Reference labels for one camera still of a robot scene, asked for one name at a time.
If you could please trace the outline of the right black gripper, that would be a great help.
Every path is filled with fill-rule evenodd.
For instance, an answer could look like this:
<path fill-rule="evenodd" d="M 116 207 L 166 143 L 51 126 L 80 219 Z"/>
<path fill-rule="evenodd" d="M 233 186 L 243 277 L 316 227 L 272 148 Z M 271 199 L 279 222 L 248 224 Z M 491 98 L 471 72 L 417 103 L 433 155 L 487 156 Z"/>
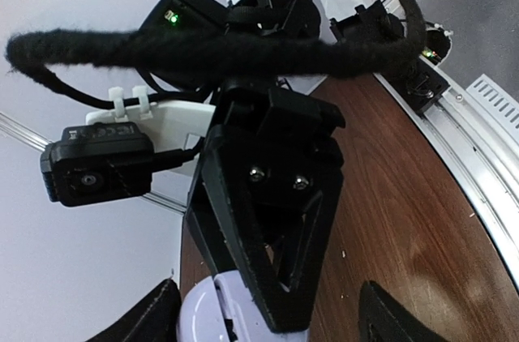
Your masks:
<path fill-rule="evenodd" d="M 336 105 L 229 78 L 217 94 L 188 197 L 187 226 L 212 275 L 238 271 L 268 328 L 311 322 L 341 193 Z"/>

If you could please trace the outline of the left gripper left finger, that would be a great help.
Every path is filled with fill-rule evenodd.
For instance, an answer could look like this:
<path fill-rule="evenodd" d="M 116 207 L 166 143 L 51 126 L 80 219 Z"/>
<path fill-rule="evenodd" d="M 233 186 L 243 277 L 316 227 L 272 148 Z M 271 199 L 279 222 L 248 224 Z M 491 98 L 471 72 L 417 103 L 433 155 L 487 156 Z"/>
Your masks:
<path fill-rule="evenodd" d="M 181 295 L 171 278 L 164 279 L 120 319 L 88 341 L 177 341 Z"/>

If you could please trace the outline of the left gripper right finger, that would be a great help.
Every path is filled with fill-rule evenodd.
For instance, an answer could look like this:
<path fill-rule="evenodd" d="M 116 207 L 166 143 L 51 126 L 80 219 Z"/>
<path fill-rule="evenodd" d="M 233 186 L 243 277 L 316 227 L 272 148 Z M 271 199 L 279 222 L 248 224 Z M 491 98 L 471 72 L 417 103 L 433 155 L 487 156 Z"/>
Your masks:
<path fill-rule="evenodd" d="M 359 296 L 360 341 L 445 341 L 426 327 L 373 280 L 362 284 Z"/>

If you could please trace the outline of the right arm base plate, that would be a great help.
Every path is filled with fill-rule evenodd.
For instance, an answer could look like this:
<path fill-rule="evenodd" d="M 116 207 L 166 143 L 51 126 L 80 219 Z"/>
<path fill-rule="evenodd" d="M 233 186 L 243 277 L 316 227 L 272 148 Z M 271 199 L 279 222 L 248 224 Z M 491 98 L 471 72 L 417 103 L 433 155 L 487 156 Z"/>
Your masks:
<path fill-rule="evenodd" d="M 422 57 L 411 65 L 407 75 L 393 84 L 405 103 L 416 113 L 423 114 L 443 94 L 450 84 L 434 69 L 448 56 L 452 32 L 441 24 L 426 22 L 427 39 Z"/>

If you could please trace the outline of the round lilac earbud case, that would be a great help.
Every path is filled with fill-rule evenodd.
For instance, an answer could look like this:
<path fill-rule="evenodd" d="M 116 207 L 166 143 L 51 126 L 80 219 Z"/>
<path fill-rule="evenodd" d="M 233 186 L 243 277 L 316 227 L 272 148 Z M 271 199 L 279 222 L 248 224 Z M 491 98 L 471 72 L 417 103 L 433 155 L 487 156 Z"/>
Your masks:
<path fill-rule="evenodd" d="M 275 333 L 265 322 L 238 271 L 207 277 L 185 296 L 178 341 L 307 341 L 309 331 Z"/>

